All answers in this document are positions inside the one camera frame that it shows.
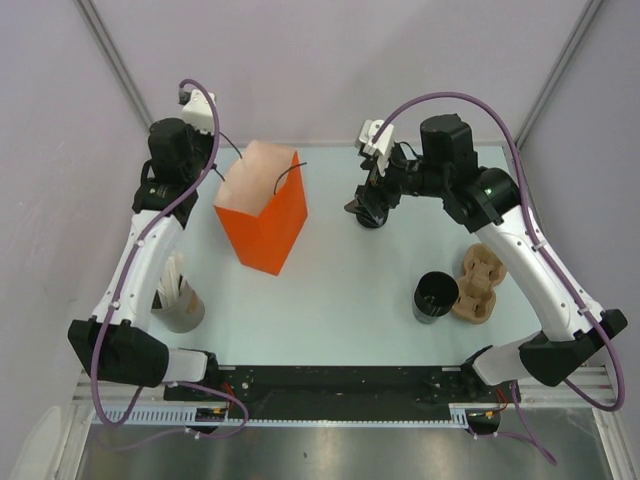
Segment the orange paper bag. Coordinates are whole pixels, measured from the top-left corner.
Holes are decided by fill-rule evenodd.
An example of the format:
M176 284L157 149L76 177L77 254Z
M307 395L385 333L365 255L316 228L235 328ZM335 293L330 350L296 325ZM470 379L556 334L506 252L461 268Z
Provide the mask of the orange paper bag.
M213 206L242 265L280 274L308 216L303 166L296 149L253 140L227 170Z

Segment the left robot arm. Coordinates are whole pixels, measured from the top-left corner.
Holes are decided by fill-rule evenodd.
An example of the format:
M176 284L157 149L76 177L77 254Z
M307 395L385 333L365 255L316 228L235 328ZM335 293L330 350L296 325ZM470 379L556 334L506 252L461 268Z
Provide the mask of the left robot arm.
M215 163L220 135L167 118L149 129L150 158L134 195L127 242L104 296L86 320L72 321L68 339L95 380L134 386L186 382L197 398L214 397L220 374L205 352L170 348L149 334L162 271L184 233L197 186Z

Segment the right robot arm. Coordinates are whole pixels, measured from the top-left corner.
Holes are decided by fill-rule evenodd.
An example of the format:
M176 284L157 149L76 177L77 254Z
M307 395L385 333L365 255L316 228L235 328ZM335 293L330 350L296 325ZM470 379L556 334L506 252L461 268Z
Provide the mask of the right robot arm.
M463 393L484 401L499 383L532 377L555 387L628 324L618 309L605 310L588 294L571 297L577 283L523 206L512 177L482 167L471 127L456 114L420 125L422 153L408 159L393 140L392 126L364 122L356 146L367 171L346 211L367 228L380 228L402 196L439 198L457 224L487 245L506 266L534 309L538 333L499 347L487 347L468 361Z

